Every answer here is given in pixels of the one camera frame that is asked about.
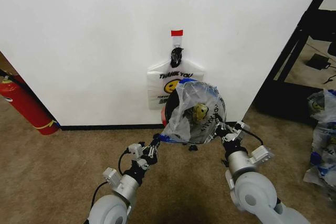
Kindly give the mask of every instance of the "fire extinguisher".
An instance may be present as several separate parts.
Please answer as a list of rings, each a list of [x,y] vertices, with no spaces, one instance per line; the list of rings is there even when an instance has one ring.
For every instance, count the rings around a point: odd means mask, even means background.
[[[0,94],[34,128],[42,135],[53,134],[58,130],[57,122],[20,76],[11,76],[1,69],[0,76],[5,77],[0,83]]]

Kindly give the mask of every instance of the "black cable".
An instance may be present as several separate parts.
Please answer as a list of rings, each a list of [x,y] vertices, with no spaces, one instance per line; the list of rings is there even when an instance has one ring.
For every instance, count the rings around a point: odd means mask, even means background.
[[[331,77],[329,77],[328,79],[327,79],[327,81],[325,81],[323,84],[326,84],[326,83],[328,83],[328,82],[330,82],[330,81],[333,81],[333,77],[335,77],[336,76],[336,74],[335,75],[333,75],[333,76],[331,76]]]
[[[94,194],[93,194],[93,197],[92,197],[92,202],[91,202],[91,208],[90,208],[90,210],[92,209],[93,204],[95,203],[96,194],[97,194],[99,188],[102,187],[103,185],[106,185],[106,184],[107,184],[107,182],[101,183],[101,184],[96,188],[96,190],[94,191]]]
[[[264,142],[261,140],[261,138],[259,136],[255,135],[255,134],[253,134],[253,133],[251,133],[249,131],[247,131],[246,129],[241,128],[241,130],[244,131],[244,132],[246,132],[247,134],[255,137],[257,140],[259,140],[259,142],[261,143],[261,145],[264,145]]]
[[[119,160],[118,160],[118,170],[119,170],[119,173],[120,173],[121,176],[124,175],[124,173],[121,171],[121,168],[120,168],[121,159],[127,153],[130,153],[130,151],[128,150],[128,148],[121,154],[121,156],[119,157]]]

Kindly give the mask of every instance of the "smiley face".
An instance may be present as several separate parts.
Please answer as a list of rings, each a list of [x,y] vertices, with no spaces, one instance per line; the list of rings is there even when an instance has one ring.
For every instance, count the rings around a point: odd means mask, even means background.
[[[172,80],[170,82],[168,82],[165,86],[164,86],[164,92],[171,94],[174,89],[176,88],[176,85],[178,84],[178,82],[180,81],[180,79],[175,79]]]

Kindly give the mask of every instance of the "baseboard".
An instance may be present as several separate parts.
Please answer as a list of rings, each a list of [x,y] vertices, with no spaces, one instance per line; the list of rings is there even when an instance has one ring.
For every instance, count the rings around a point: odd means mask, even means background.
[[[60,126],[63,131],[93,131],[93,130],[138,130],[163,129],[163,124],[121,124],[121,125],[71,125]]]

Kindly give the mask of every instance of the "white wall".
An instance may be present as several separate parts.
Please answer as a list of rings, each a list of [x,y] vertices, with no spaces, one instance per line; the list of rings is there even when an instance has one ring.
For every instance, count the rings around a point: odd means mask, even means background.
[[[184,57],[241,119],[311,0],[0,0],[0,50],[61,125],[160,123],[146,70]]]
[[[336,10],[336,0],[324,0],[320,6],[322,10]]]

